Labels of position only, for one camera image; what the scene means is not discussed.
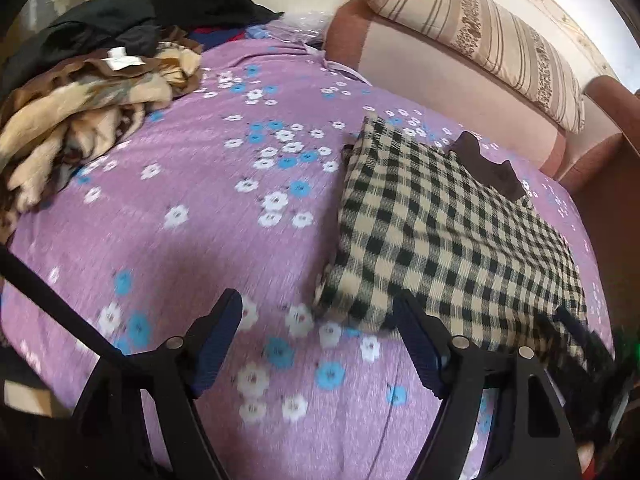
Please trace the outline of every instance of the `bed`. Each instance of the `bed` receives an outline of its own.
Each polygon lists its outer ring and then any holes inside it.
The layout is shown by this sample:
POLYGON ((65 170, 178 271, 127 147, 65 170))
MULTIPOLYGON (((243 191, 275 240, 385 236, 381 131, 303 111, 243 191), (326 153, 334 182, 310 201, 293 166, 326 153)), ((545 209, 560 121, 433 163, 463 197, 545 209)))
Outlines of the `bed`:
MULTIPOLYGON (((197 402, 232 478, 404 478, 439 401, 402 342, 314 319, 311 306, 337 239, 341 150, 366 111, 442 147, 464 126, 303 46, 236 41, 206 52, 202 66, 197 91, 24 215, 12 251, 124 353, 184 333, 225 288, 242 294, 239 331, 197 402)), ((489 160, 511 161, 566 237, 589 325, 611 347, 598 267, 568 193, 491 132, 474 134, 489 160)), ((96 356, 10 286, 0 314, 12 345, 72 408, 96 356)), ((146 408, 154 453, 168 463, 146 408)), ((463 479, 479 470, 491 412, 486 391, 463 479)))

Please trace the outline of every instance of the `striped pillow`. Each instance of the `striped pillow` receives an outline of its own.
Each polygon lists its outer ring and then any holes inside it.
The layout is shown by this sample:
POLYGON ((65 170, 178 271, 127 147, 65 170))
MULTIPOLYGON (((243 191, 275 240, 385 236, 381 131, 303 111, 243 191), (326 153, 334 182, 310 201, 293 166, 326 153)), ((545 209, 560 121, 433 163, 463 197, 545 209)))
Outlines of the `striped pillow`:
POLYGON ((436 40, 524 95, 566 131, 584 124, 580 85, 535 30, 493 0, 367 0, 384 18, 436 40))

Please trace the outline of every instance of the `metal bolt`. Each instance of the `metal bolt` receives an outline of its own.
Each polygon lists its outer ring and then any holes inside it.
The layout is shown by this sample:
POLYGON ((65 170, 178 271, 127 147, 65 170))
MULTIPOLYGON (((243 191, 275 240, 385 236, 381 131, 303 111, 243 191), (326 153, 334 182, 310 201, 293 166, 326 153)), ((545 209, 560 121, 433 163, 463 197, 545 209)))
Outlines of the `metal bolt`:
POLYGON ((175 350, 180 348, 182 346, 182 343, 184 343, 184 339, 182 339, 179 335, 174 335, 173 337, 167 339, 166 343, 164 344, 167 348, 175 350))
POLYGON ((469 348, 469 339, 462 335, 457 335, 455 338, 451 340, 453 346, 460 350, 464 350, 465 348, 469 348))
POLYGON ((528 346, 521 346, 518 348, 518 354, 520 354, 520 357, 524 357, 525 359, 531 359, 535 355, 533 350, 528 346))

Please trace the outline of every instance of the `black and beige checkered cloth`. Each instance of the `black and beige checkered cloth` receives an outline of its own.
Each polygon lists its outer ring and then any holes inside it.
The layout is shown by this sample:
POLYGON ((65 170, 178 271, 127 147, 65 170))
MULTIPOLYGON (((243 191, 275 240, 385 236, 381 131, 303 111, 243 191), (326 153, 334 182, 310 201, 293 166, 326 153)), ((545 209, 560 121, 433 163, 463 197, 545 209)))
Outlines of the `black and beige checkered cloth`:
POLYGON ((534 314, 561 305, 586 323, 569 247, 527 196, 511 202, 454 152, 423 146, 374 114, 354 146, 338 221, 335 264, 316 302, 333 320, 392 330, 392 298, 408 288, 453 335, 492 350, 544 354, 534 314))

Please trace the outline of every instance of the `clothing tag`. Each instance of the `clothing tag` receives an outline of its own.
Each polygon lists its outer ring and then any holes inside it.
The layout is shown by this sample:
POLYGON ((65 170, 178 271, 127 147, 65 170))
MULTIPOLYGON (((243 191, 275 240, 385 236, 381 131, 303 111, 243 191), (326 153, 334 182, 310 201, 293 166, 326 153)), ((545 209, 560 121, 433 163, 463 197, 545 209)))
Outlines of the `clothing tag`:
POLYGON ((127 66, 144 65, 144 61, 138 56, 127 56, 127 50, 123 46, 116 46, 109 50, 109 57, 103 59, 111 70, 122 70, 127 66))

